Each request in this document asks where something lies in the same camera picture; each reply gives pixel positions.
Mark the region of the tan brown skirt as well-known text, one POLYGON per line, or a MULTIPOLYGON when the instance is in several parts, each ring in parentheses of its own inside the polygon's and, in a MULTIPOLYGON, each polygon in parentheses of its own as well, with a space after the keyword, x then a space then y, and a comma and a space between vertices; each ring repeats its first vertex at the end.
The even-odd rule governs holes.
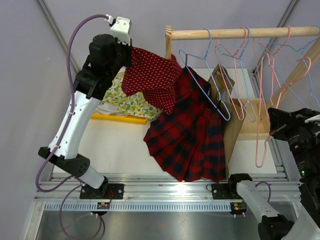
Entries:
POLYGON ((235 81, 229 76, 225 67, 217 64, 208 82, 211 86, 211 100, 225 117, 230 116, 228 121, 222 119, 225 171, 226 177, 228 177, 229 163, 246 114, 243 112, 239 100, 231 98, 232 87, 235 85, 235 81))

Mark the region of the red white polka-dot skirt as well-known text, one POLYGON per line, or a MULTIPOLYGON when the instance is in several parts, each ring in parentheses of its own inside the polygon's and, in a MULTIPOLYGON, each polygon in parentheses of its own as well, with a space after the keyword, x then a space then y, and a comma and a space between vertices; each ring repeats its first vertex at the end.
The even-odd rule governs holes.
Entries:
POLYGON ((122 91, 127 96, 142 93, 149 104, 170 115, 176 102, 176 80, 183 71, 176 56, 167 59, 133 47, 131 58, 133 65, 125 68, 122 91))

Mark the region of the lemon print skirt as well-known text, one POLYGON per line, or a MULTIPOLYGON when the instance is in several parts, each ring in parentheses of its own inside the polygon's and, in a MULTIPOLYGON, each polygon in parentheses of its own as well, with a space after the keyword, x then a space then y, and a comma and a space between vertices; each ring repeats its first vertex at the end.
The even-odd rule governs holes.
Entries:
POLYGON ((110 103, 127 116, 135 116, 141 118, 155 119, 162 112, 159 108, 152 106, 144 98, 142 92, 135 93, 131 96, 126 95, 122 90, 122 83, 125 71, 118 72, 112 86, 106 91, 100 105, 110 103))

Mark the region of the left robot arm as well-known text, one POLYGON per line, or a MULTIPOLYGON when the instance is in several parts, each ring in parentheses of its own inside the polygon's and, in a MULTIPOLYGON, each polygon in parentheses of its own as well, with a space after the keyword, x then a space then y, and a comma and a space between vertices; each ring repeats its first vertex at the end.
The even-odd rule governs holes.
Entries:
POLYGON ((122 67, 131 67, 132 39, 99 34, 89 44, 89 54, 76 74, 70 102, 60 128, 49 146, 38 155, 81 180, 81 199, 102 199, 109 194, 109 180, 79 154, 79 146, 88 122, 122 67))

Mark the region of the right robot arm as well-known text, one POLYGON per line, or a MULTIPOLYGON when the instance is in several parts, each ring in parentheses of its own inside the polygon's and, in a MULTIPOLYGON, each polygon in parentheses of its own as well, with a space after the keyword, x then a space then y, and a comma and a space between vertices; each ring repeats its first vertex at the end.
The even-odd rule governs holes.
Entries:
POLYGON ((261 240, 318 240, 320 238, 320 113, 309 108, 287 112, 268 109, 269 136, 288 143, 300 174, 297 184, 275 186, 276 200, 292 200, 297 219, 287 219, 271 204, 247 173, 232 174, 227 183, 213 183, 214 200, 231 200, 230 213, 247 209, 257 220, 261 240))

